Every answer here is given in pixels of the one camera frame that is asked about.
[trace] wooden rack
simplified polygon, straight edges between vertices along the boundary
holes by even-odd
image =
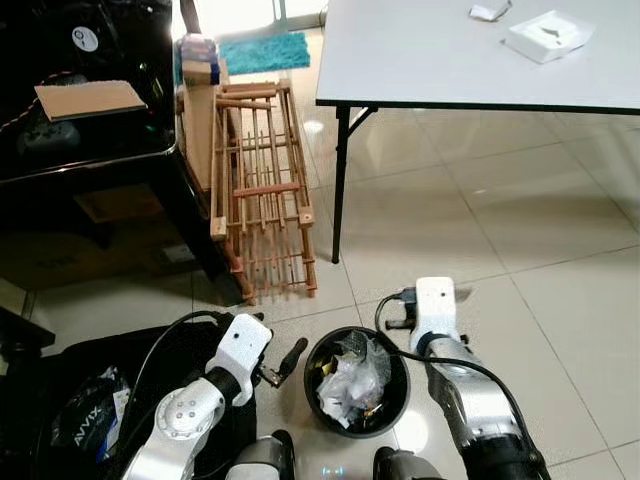
[[[313,297],[314,215],[288,80],[216,88],[211,237],[249,303],[304,289]]]

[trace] blue mat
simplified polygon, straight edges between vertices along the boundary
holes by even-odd
[[[220,45],[220,56],[231,75],[308,67],[311,61],[301,32],[225,42]]]

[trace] white box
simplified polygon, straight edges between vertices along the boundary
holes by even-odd
[[[583,46],[594,31],[587,22],[551,10],[509,28],[504,43],[538,63],[546,63]]]

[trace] tabletop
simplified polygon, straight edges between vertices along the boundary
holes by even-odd
[[[473,4],[331,0],[316,103],[640,114],[640,1],[513,0],[495,23]],[[502,44],[550,10],[595,25],[590,41],[546,64]]]

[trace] plastic bag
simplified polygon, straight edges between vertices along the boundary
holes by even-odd
[[[336,343],[343,355],[335,356],[336,370],[324,378],[316,394],[322,411],[349,428],[363,411],[380,404],[391,379],[391,361],[378,342],[357,330]]]
[[[87,378],[53,421],[51,445],[78,448],[95,455],[96,463],[109,458],[128,399],[129,387],[116,367]]]

